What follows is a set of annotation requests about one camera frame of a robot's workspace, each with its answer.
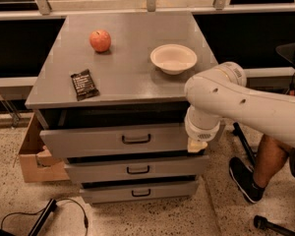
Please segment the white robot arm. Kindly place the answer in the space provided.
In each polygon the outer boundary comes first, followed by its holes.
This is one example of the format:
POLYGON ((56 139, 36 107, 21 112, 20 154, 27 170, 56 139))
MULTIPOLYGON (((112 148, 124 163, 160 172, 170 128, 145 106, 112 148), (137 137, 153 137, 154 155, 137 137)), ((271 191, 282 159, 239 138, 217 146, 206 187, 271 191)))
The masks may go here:
POLYGON ((245 71, 225 62, 191 77, 184 92, 190 139, 209 142, 225 117, 295 148, 295 96, 249 89, 245 71))

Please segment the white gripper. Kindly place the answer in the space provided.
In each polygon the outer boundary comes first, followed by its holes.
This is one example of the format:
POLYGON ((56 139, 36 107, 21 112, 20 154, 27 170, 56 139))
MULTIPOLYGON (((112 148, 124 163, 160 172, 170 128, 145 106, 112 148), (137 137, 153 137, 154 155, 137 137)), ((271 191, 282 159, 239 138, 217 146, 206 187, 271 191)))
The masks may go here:
POLYGON ((186 113, 185 129, 190 137, 187 143, 189 153, 198 153, 207 148, 207 142, 212 141, 220 128, 220 117, 205 113, 191 105, 186 113))

